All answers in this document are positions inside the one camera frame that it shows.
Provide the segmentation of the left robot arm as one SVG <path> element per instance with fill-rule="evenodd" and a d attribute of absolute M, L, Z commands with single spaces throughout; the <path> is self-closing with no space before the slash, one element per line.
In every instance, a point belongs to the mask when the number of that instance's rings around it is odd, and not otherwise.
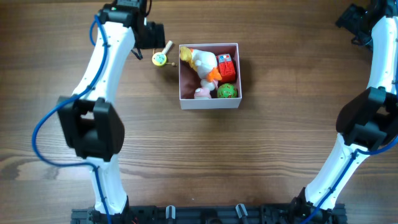
<path fill-rule="evenodd" d="M 151 6 L 146 0 L 105 4 L 92 24 L 98 34 L 91 39 L 95 47 L 86 72 L 71 97 L 58 99 L 66 143 L 90 172 L 95 204 L 87 219 L 92 223 L 134 220 L 120 177 L 125 129 L 114 100 L 127 56 L 141 59 L 142 49 L 165 47 L 163 25 L 146 20 Z"/>

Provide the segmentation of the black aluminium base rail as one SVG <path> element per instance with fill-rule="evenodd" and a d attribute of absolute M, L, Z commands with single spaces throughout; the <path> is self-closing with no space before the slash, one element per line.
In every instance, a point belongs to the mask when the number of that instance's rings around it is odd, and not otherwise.
<path fill-rule="evenodd" d="M 292 222 L 288 216 L 288 204 L 262 204 L 245 206 L 244 214 L 238 211 L 238 205 L 225 207 L 168 207 L 131 206 L 123 215 L 111 215 L 111 223 L 300 223 L 304 214 L 295 217 Z M 74 209 L 71 214 L 73 224 L 108 223 L 105 214 L 94 208 Z M 344 204 L 338 204 L 331 211 L 325 223 L 348 223 Z"/>

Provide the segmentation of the wooden rattle drum toy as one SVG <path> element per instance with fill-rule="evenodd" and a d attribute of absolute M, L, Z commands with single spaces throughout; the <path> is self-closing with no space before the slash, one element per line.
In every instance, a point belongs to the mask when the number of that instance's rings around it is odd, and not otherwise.
<path fill-rule="evenodd" d="M 161 52 L 156 52 L 155 50 L 153 50 L 152 63 L 155 66 L 157 67 L 162 67 L 164 65 L 171 65 L 173 67 L 177 66 L 175 62 L 168 62 L 167 59 L 167 54 L 169 50 L 172 48 L 173 44 L 174 43 L 171 40 L 169 40 Z"/>

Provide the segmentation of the red toy car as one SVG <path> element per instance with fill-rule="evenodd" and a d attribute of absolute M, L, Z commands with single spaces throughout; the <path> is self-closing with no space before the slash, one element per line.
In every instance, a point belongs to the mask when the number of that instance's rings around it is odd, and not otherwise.
<path fill-rule="evenodd" d="M 221 75 L 222 83 L 231 83 L 236 79 L 236 69 L 230 54 L 220 54 L 216 56 L 218 61 L 218 70 Z"/>

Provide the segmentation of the white box pink interior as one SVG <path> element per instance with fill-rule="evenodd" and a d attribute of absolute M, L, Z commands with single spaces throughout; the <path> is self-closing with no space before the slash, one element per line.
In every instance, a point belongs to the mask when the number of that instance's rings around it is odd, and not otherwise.
<path fill-rule="evenodd" d="M 236 69 L 236 79 L 233 84 L 238 90 L 237 98 L 217 98 L 217 90 L 211 92 L 212 99 L 194 99 L 195 90 L 201 87 L 201 78 L 197 72 L 192 69 L 187 62 L 180 59 L 178 66 L 179 77 L 179 100 L 180 106 L 183 110 L 204 110 L 204 109 L 225 109 L 225 108 L 238 108 L 242 100 L 242 87 L 241 87 L 241 72 L 239 61 L 239 47 L 237 43 L 227 44 L 182 44 L 180 47 L 185 46 L 191 49 L 198 49 L 202 51 L 212 52 L 215 56 L 220 54 L 230 54 Z"/>

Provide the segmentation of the green patterned ball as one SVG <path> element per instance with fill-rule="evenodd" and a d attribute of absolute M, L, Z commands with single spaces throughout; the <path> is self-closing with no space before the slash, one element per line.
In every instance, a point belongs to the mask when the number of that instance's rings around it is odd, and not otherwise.
<path fill-rule="evenodd" d="M 225 83 L 218 87 L 216 95 L 217 98 L 237 98 L 238 90 L 233 84 Z"/>

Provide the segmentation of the white plush duck toy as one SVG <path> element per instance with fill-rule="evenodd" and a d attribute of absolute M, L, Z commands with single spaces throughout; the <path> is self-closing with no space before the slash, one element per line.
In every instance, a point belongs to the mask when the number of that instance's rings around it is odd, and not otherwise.
<path fill-rule="evenodd" d="M 205 79 L 207 82 L 222 80 L 214 53 L 182 46 L 180 47 L 180 59 L 187 62 L 201 79 Z"/>

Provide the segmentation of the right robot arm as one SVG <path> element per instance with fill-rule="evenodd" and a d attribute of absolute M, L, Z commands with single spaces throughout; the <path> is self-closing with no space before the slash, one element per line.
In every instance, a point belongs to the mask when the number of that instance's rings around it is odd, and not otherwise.
<path fill-rule="evenodd" d="M 354 35 L 353 45 L 373 53 L 371 74 L 366 89 L 341 109 L 323 167 L 290 203 L 291 223 L 336 223 L 336 199 L 355 170 L 397 144 L 397 1 L 351 4 L 335 24 Z"/>

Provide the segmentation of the pink hat doll figure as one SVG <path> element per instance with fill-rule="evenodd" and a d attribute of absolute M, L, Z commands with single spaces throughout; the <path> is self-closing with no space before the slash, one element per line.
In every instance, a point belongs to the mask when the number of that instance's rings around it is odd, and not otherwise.
<path fill-rule="evenodd" d="M 200 85 L 201 87 L 195 90 L 194 99 L 212 99 L 211 92 L 218 89 L 218 81 L 208 82 L 206 79 L 202 79 Z"/>

